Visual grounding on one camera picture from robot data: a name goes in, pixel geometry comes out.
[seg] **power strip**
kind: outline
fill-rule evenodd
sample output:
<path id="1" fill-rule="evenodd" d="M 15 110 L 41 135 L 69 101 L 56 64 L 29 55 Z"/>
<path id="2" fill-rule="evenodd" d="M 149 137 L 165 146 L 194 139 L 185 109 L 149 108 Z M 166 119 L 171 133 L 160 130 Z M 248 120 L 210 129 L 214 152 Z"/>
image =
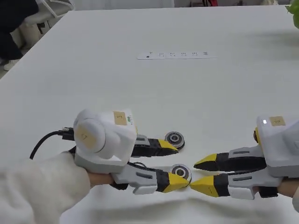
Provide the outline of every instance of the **power strip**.
<path id="1" fill-rule="evenodd" d="M 159 60 L 159 59 L 205 59 L 216 58 L 207 51 L 199 52 L 146 52 L 140 54 L 138 60 Z"/>

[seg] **white sweater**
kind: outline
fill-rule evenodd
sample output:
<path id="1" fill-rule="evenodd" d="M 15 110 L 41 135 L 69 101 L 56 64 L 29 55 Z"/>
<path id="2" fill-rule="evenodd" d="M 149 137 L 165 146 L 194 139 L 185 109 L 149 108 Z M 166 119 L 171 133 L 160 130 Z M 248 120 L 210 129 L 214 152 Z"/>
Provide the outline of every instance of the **white sweater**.
<path id="1" fill-rule="evenodd" d="M 89 190 L 87 172 L 68 152 L 42 163 L 24 161 L 0 171 L 0 223 L 59 224 L 61 214 Z M 293 205 L 299 212 L 299 190 Z"/>

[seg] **metal bearing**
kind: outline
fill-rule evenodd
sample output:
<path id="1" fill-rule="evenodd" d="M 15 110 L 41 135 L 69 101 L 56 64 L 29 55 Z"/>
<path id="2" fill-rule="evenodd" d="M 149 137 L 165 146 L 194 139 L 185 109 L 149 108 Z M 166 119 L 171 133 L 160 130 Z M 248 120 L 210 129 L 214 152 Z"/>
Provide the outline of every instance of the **metal bearing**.
<path id="1" fill-rule="evenodd" d="M 165 141 L 172 144 L 173 147 L 178 150 L 182 149 L 185 145 L 185 139 L 183 135 L 179 132 L 169 132 L 165 136 Z"/>
<path id="2" fill-rule="evenodd" d="M 176 174 L 176 175 L 179 175 L 179 176 L 183 177 L 188 182 L 191 182 L 191 179 L 192 179 L 191 170 L 187 166 L 185 166 L 184 164 L 174 164 L 171 167 L 170 172 L 172 174 Z"/>

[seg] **tabletop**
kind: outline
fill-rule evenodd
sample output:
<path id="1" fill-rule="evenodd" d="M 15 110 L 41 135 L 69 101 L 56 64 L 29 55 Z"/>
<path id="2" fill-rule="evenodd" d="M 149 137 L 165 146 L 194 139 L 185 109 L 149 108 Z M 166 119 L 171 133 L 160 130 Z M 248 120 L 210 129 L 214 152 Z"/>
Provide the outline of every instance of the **tabletop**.
<path id="1" fill-rule="evenodd" d="M 143 52 L 216 58 L 138 60 Z M 299 31 L 283 6 L 69 12 L 0 80 L 1 165 L 29 157 L 76 115 L 131 108 L 140 134 L 179 131 L 180 154 L 139 159 L 192 167 L 211 153 L 254 146 L 256 117 L 298 114 Z M 73 142 L 47 140 L 37 160 Z M 193 172 L 193 179 L 201 177 Z M 99 186 L 61 223 L 281 224 L 291 199 L 211 198 L 191 189 L 135 196 Z"/>

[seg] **gripper jaw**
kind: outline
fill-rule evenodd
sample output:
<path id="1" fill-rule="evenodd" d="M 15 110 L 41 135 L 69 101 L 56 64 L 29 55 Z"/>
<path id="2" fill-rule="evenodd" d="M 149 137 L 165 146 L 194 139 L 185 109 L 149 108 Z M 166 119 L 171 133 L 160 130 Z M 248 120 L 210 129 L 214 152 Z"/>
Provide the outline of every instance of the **gripper jaw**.
<path id="1" fill-rule="evenodd" d="M 137 135 L 131 157 L 152 157 L 177 154 L 178 149 L 162 139 L 149 139 L 145 135 Z"/>
<path id="2" fill-rule="evenodd" d="M 134 188 L 134 194 L 143 195 L 152 194 L 155 191 L 168 193 L 189 185 L 191 174 L 189 176 L 180 176 L 171 172 L 170 167 L 164 167 L 164 170 L 148 168 L 129 162 L 120 173 L 112 174 L 115 181 L 113 186 L 124 190 L 130 185 Z"/>
<path id="3" fill-rule="evenodd" d="M 261 197 L 277 196 L 277 187 L 283 179 L 269 174 L 259 145 L 209 155 L 197 162 L 194 167 L 208 171 L 230 172 L 206 176 L 190 184 L 193 190 L 213 197 L 254 199 L 257 192 Z"/>

